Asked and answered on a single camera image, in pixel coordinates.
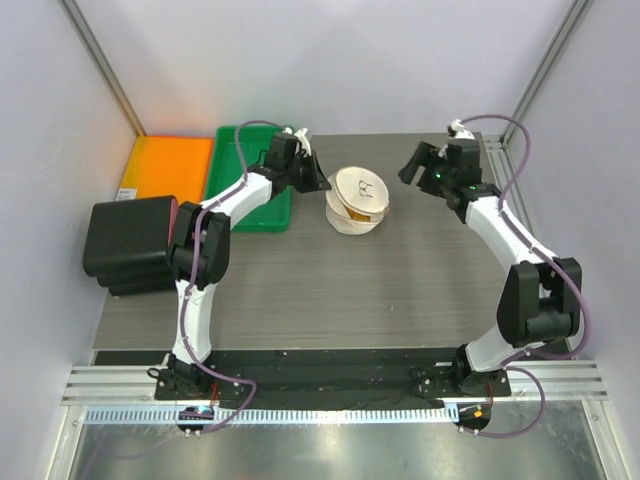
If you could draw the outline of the orange lace bra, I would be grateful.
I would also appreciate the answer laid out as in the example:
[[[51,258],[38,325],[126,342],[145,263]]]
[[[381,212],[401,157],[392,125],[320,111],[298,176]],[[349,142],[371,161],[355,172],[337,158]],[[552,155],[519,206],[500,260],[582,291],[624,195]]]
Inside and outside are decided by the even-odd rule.
[[[354,221],[359,221],[359,222],[370,222],[371,221],[371,217],[369,215],[363,215],[361,213],[358,213],[356,211],[347,210],[347,213],[349,215],[349,217],[354,220]]]

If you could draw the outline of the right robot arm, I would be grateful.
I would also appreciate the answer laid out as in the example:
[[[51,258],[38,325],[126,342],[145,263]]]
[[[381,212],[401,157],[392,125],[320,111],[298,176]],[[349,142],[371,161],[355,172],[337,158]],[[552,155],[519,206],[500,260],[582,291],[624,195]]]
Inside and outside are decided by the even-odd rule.
[[[461,345],[453,357],[450,377],[458,393],[486,394],[498,382],[501,368],[527,349],[578,333],[580,264],[540,246],[511,215],[500,190],[483,182],[477,140],[453,138],[442,147],[421,142],[398,177],[444,199],[506,272],[495,326]]]

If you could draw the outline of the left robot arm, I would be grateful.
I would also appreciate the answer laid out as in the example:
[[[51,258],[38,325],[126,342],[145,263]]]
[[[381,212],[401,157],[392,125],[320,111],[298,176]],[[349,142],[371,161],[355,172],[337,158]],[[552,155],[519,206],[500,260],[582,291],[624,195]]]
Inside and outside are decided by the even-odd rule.
[[[234,132],[242,168],[239,179],[208,200],[183,203],[177,212],[166,254],[178,298],[177,333],[166,366],[148,371],[156,380],[157,400],[205,398],[221,382],[249,386],[255,393],[254,381],[212,367],[211,313],[216,289],[229,266],[231,232],[289,187],[300,193],[331,188],[306,128],[276,132],[264,159],[253,165],[247,164],[239,144],[242,129],[238,126]]]

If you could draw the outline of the green plastic tray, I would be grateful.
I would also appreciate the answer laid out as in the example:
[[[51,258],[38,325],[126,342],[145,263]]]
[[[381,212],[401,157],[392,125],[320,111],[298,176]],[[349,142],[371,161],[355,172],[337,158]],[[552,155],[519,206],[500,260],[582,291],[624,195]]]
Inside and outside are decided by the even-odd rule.
[[[235,146],[235,126],[220,127],[214,139],[209,173],[203,193],[208,200],[234,184],[242,175],[242,167]],[[246,164],[251,166],[262,161],[269,148],[276,127],[250,125],[239,135]],[[255,209],[234,228],[239,233],[280,233],[287,230],[291,219],[292,188],[288,187],[274,200]]]

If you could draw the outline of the orange clip file folder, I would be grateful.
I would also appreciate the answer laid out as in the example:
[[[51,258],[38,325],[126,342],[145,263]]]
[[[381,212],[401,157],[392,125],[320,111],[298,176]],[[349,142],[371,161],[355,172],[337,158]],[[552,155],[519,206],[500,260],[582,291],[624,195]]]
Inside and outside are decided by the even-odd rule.
[[[115,200],[174,196],[179,203],[203,199],[212,138],[139,136]]]

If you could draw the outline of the black pink drawer unit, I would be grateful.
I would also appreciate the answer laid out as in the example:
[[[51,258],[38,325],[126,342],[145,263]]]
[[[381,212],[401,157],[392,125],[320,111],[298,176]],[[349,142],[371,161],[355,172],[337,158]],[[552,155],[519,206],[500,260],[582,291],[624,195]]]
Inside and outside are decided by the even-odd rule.
[[[177,199],[159,196],[93,206],[82,265],[113,297],[175,288],[166,250]]]

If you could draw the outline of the right aluminium frame post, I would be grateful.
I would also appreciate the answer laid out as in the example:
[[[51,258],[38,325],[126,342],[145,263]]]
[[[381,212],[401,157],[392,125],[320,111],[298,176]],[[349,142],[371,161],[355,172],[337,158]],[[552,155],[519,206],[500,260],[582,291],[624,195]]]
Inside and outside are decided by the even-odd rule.
[[[512,114],[514,120],[524,123],[528,111],[531,109],[545,83],[549,80],[566,47],[569,45],[572,37],[579,29],[593,4],[594,2],[592,0],[573,0],[570,2],[569,8],[564,14],[559,26],[556,28],[534,74],[516,105]]]

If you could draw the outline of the aluminium frame post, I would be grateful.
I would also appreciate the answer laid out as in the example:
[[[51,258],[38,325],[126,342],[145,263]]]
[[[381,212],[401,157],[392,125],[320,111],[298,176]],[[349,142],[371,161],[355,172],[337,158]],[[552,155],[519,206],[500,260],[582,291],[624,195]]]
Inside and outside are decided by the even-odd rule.
[[[534,74],[516,105],[512,114],[514,120],[524,123],[528,111],[531,109],[545,83],[549,80],[566,47],[569,45],[572,37],[579,29],[593,4],[594,2],[592,0],[573,0],[570,2],[569,8],[564,14],[559,26],[556,28]]]
[[[85,48],[91,62],[104,81],[112,99],[132,132],[137,137],[146,136],[146,130],[139,116],[78,2],[75,0],[58,0],[57,3]]]

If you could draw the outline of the front aluminium rail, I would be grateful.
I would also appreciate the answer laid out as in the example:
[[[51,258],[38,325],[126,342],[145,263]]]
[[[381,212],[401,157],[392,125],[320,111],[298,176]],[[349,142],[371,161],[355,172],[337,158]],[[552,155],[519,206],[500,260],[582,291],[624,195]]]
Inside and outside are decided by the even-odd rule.
[[[76,366],[63,393],[64,405],[148,404],[154,401],[156,381],[147,366]],[[516,361],[508,372],[511,398],[532,401],[535,376],[549,401],[605,401],[609,398],[593,360]]]

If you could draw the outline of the left aluminium frame post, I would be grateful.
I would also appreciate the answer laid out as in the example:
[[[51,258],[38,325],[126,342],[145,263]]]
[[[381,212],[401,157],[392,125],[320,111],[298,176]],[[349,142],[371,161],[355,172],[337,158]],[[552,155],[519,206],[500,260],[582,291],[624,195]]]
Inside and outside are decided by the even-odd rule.
[[[75,0],[58,0],[57,3],[85,48],[91,62],[104,81],[112,99],[132,132],[137,137],[146,136],[146,130],[139,116],[78,2]]]

